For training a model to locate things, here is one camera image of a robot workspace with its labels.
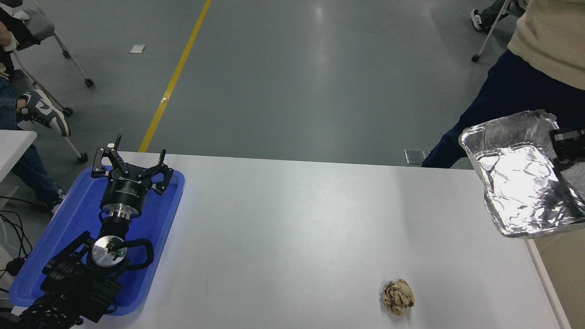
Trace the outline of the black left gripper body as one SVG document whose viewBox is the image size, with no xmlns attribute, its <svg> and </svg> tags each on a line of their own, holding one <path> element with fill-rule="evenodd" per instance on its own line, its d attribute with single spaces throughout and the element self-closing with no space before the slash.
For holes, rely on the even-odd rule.
<svg viewBox="0 0 585 329">
<path fill-rule="evenodd" d="M 107 175 L 108 184 L 100 202 L 100 209 L 107 211 L 115 204 L 123 204 L 134 211 L 142 211 L 146 195 L 152 187 L 152 179 L 141 177 L 129 179 L 121 175 Z"/>
</svg>

